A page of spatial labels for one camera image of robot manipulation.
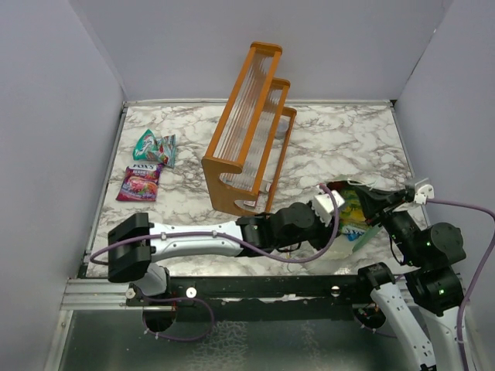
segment table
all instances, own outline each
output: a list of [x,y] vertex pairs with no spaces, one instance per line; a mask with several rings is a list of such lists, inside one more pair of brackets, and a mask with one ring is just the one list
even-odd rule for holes
[[[291,141],[285,156],[272,211],[293,202],[307,202],[320,182],[339,175],[379,189],[398,189],[411,169],[402,147],[390,104],[297,105]],[[150,221],[183,225],[223,223],[237,217],[212,209],[201,158],[219,121],[222,104],[151,105],[129,107],[118,142],[101,212],[96,216],[92,251],[107,246],[108,231],[131,214],[147,212]],[[177,134],[176,167],[165,168],[156,203],[123,203],[115,200],[132,165],[132,150],[145,132]],[[275,141],[274,152],[282,141]],[[267,172],[273,172],[276,156],[271,156]],[[421,208],[412,213],[425,225]],[[345,237],[324,256],[307,264],[286,264],[266,257],[177,257],[159,262],[171,275],[283,275],[353,274],[378,261],[390,262],[388,237],[380,232],[365,248],[351,254]],[[292,257],[308,257],[314,250],[307,243]],[[106,277],[107,267],[89,264],[87,277]]]

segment black cable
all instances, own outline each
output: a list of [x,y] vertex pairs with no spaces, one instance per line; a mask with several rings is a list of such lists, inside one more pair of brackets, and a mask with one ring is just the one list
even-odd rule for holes
[[392,241],[392,237],[389,236],[388,239],[390,240],[390,251],[392,252],[392,255],[394,256],[395,261],[397,261],[399,263],[399,265],[405,265],[405,262],[404,261],[400,261],[397,258],[397,255],[395,255],[394,244],[393,244],[393,241]]
[[287,247],[286,249],[278,248],[276,249],[279,253],[291,253],[293,251],[299,250],[301,248],[302,242],[299,242],[297,244],[297,247],[295,249],[291,249],[290,247]]

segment plastic package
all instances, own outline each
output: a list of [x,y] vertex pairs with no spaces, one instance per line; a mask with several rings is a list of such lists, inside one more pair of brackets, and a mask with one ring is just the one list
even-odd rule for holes
[[173,168],[176,163],[176,135],[156,137],[151,130],[139,138],[134,151],[134,160],[147,160],[160,162],[165,166]]
[[161,164],[128,166],[116,200],[155,202],[162,169]]

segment marble tabletop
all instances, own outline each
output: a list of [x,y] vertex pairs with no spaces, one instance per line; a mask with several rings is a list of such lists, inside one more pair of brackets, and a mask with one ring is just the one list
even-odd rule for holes
[[[316,194],[320,182],[341,175],[373,183],[378,189],[398,189],[411,177],[389,105],[299,105],[294,108],[298,113],[272,211],[293,202],[307,202]],[[201,158],[223,109],[222,104],[128,108],[104,205],[97,216],[93,251],[107,246],[108,231],[133,213],[147,212],[152,222],[176,225],[215,224],[237,218],[212,209],[201,167]],[[116,201],[125,168],[135,163],[132,150],[146,129],[155,134],[177,135],[176,166],[162,171],[156,203]],[[275,140],[265,174],[275,171],[281,146],[282,141]],[[414,209],[411,214],[420,226],[425,225],[422,209]],[[391,261],[384,231],[353,254],[352,246],[346,237],[339,237],[326,254],[307,264],[280,263],[266,257],[219,256],[176,257],[159,264],[167,266],[175,276],[210,276],[353,274],[368,264]],[[309,257],[314,253],[310,245],[304,243],[292,257]],[[89,264],[87,277],[106,275],[107,267]]]

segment white bolt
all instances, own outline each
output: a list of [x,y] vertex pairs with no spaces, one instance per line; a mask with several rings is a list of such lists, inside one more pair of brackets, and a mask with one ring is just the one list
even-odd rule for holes
[[136,296],[136,291],[134,291],[134,288],[129,288],[126,292],[125,292],[125,297],[127,299],[134,299],[134,297]]
[[186,290],[186,296],[188,298],[195,298],[196,297],[196,289],[195,288],[188,288]]

